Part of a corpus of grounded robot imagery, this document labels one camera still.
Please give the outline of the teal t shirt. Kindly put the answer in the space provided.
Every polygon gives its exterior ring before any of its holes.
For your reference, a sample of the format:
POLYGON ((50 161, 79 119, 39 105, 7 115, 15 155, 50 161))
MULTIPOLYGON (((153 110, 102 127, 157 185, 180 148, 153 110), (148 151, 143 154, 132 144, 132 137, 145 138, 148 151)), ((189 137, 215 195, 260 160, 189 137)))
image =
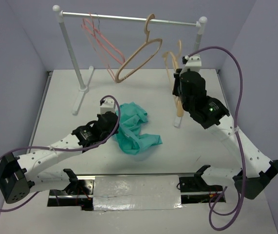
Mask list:
POLYGON ((120 106, 120 124, 114 139, 128 155, 137 155, 152 146, 162 144, 160 135, 142 134, 141 127, 148 123, 148 113, 134 102, 120 106))

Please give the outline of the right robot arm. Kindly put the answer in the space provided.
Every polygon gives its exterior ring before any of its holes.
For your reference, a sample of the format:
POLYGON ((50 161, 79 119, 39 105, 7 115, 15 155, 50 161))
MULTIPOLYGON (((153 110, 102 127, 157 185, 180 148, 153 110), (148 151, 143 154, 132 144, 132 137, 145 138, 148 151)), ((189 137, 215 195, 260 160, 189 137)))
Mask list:
POLYGON ((195 186, 205 191, 210 186, 234 186, 247 199, 255 199, 278 174, 278 160, 265 156, 250 139, 234 126, 234 119, 223 103, 207 95, 205 79, 190 69, 177 69, 173 95, 184 111, 214 135, 229 151, 239 168, 225 169, 202 166, 194 175, 195 186))

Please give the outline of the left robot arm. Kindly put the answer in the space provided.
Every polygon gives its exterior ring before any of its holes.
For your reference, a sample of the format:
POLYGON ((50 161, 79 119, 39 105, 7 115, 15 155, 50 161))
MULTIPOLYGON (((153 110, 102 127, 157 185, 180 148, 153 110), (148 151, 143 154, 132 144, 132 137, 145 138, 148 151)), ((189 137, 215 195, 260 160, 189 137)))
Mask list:
POLYGON ((70 157, 104 144, 117 133, 118 115, 106 112, 97 120, 77 127, 63 139, 37 151, 14 156, 7 153, 0 160, 0 190, 8 204, 24 199, 29 193, 63 190, 73 194, 78 178, 71 169, 48 172, 47 169, 70 157))

